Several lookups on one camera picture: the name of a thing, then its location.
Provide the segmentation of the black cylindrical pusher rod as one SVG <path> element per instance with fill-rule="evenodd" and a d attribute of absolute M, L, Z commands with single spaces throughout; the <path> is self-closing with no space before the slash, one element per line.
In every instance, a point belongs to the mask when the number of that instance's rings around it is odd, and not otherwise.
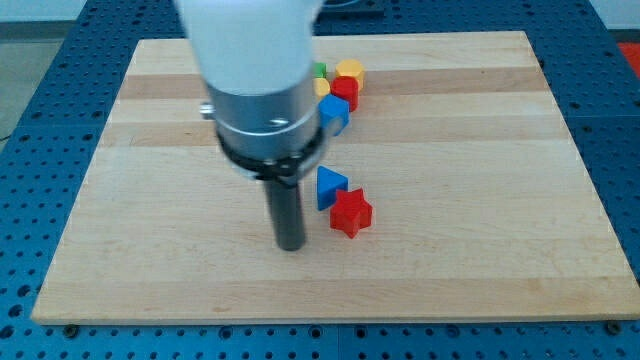
<path fill-rule="evenodd" d="M 299 184 L 266 181 L 264 191 L 277 246 L 284 251 L 301 249 L 306 231 Z"/>

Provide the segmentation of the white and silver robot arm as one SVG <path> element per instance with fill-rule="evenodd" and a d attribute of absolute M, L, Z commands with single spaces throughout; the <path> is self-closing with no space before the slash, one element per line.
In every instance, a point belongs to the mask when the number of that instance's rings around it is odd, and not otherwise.
<path fill-rule="evenodd" d="M 227 158 L 264 184 L 278 247 L 306 242 L 299 183 L 329 134 L 314 94 L 320 0 L 179 0 L 175 7 Z"/>

